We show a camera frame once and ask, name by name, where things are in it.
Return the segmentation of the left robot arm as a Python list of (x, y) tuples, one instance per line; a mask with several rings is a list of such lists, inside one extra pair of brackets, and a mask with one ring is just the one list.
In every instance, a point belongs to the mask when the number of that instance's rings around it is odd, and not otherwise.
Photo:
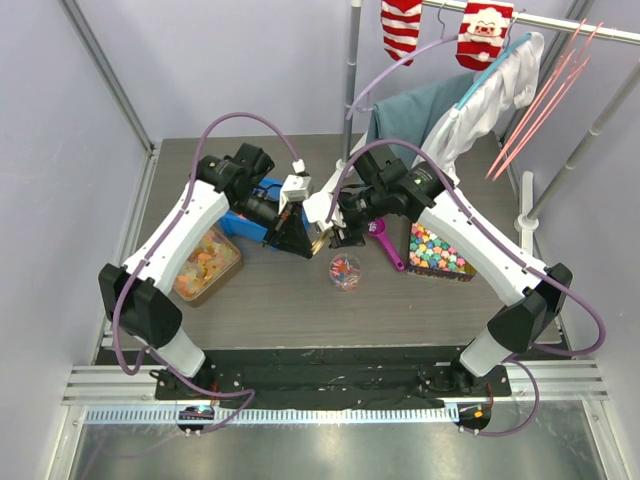
[(259, 147), (244, 143), (233, 156), (198, 155), (196, 160), (184, 191), (152, 236), (123, 265), (106, 264), (98, 281), (113, 331), (126, 331), (158, 354), (179, 374), (179, 388), (200, 399), (211, 391), (213, 375), (169, 294), (204, 234), (233, 212), (265, 228), (263, 242), (276, 250), (310, 259), (313, 248), (295, 191), (309, 183), (302, 160), (294, 162), (281, 188), (283, 200), (257, 191), (274, 167)]

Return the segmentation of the cream jar lid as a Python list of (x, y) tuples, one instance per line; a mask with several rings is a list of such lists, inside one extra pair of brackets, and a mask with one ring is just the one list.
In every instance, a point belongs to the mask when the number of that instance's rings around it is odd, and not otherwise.
[(327, 240), (331, 235), (330, 230), (326, 230), (322, 232), (311, 244), (311, 253), (313, 256), (317, 255), (319, 251), (322, 250)]

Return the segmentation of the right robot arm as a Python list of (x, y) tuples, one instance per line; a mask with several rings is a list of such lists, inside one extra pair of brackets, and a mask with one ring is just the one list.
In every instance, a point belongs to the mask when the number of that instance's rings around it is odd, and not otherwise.
[(344, 240), (387, 214), (403, 216), (452, 242), (489, 283), (503, 306), (451, 363), (453, 386), (472, 395), (496, 366), (533, 347), (561, 311), (572, 273), (561, 263), (547, 266), (509, 240), (427, 155), (407, 168), (393, 154), (394, 144), (375, 141), (351, 157), (346, 167), (365, 187), (346, 193), (339, 179), (322, 218)]

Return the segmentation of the blue plastic bin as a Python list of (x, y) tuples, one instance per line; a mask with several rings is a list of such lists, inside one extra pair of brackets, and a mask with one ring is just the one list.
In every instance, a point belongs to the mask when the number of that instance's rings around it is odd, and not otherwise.
[[(259, 193), (266, 193), (267, 197), (271, 200), (277, 200), (281, 186), (282, 183), (280, 181), (265, 178), (260, 182), (257, 191)], [(218, 228), (227, 237), (241, 237), (257, 243), (261, 243), (266, 234), (264, 227), (233, 212), (227, 212), (222, 217), (218, 222)]]

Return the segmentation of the purple plastic scoop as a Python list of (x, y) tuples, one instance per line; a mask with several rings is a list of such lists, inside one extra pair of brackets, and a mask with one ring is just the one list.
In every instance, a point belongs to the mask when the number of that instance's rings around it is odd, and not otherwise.
[(370, 237), (374, 238), (390, 260), (391, 264), (395, 268), (396, 271), (402, 272), (405, 270), (404, 261), (401, 259), (399, 253), (391, 242), (387, 232), (386, 232), (386, 223), (382, 218), (376, 219), (372, 221), (377, 224), (378, 232), (376, 234), (371, 234), (369, 232), (368, 226), (368, 234)]

